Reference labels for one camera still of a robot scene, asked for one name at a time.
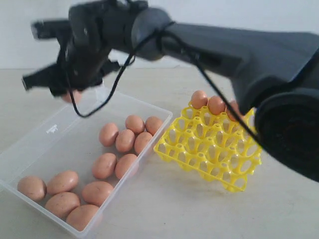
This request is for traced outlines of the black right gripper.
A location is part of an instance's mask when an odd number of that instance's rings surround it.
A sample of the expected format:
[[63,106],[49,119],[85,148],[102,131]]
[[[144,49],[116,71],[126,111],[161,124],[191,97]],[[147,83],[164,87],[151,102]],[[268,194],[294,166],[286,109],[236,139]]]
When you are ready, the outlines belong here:
[[77,4],[69,9],[68,21],[71,27],[68,41],[64,44],[65,53],[62,69],[56,63],[29,75],[23,75],[22,83],[26,91],[32,88],[48,88],[53,96],[65,94],[65,73],[70,88],[84,90],[98,86],[102,79],[121,66],[111,61],[111,51],[103,40],[103,14],[105,4]]

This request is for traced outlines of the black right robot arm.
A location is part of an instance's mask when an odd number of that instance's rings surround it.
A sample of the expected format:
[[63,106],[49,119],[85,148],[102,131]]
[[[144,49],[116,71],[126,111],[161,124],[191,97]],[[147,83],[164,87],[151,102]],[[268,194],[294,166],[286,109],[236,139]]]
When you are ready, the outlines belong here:
[[67,87],[100,83],[112,49],[155,61],[163,56],[231,81],[241,114],[256,109],[258,143],[297,173],[319,179],[319,37],[174,22],[143,0],[74,5],[59,39]]

